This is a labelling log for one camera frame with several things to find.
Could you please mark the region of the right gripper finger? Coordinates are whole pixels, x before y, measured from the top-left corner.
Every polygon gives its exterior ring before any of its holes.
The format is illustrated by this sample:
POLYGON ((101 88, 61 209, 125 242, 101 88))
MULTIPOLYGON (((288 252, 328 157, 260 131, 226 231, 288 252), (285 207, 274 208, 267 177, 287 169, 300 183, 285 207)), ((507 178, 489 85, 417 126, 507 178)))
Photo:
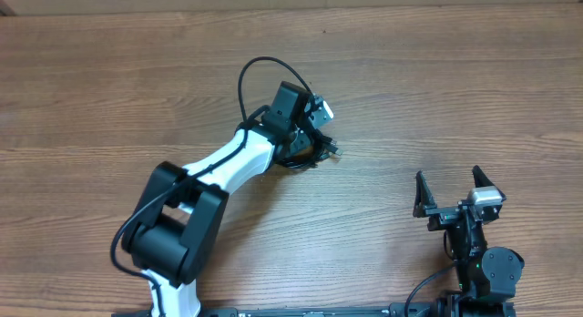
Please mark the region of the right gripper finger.
POLYGON ((484 188, 484 187, 494 187, 498 193, 500 194, 503 201, 506 200, 505 193, 499 189, 493 181, 491 181, 485 172, 478 166, 474 165, 472 168, 472 175, 474 178, 474 183, 476 188, 484 188))
POLYGON ((434 196, 429 189, 423 171, 419 170, 415 175, 415 200, 413 216, 424 218, 427 211, 437 208, 434 196))

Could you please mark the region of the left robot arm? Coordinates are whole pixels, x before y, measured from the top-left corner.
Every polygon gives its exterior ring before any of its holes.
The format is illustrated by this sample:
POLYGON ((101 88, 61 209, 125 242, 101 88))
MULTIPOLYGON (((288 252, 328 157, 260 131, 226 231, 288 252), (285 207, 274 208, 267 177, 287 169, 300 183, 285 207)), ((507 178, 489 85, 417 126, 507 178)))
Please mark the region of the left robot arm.
POLYGON ((324 159, 329 142, 320 128, 333 118, 323 97, 281 82, 272 103, 245 117, 225 146, 182 167, 154 168, 111 244, 130 255, 130 275, 148 282, 152 304, 141 315, 200 315, 196 279, 230 195, 275 164, 304 168, 324 159))

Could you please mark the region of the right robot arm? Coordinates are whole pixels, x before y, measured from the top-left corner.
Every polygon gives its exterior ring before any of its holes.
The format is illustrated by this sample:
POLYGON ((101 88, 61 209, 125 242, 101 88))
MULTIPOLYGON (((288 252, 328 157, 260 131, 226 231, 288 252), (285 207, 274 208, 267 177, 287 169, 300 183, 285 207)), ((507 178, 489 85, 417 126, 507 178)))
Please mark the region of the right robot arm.
POLYGON ((427 218, 427 229, 444 233, 451 264, 420 282, 404 304, 406 316, 514 316, 517 283, 524 259, 505 247, 490 247, 483 228, 497 220, 506 195, 479 166, 472 168, 475 186, 453 207, 440 208, 421 171, 415 175, 413 216, 427 218), (429 282, 455 271, 457 291, 444 291, 432 303, 414 307, 415 295, 429 282))

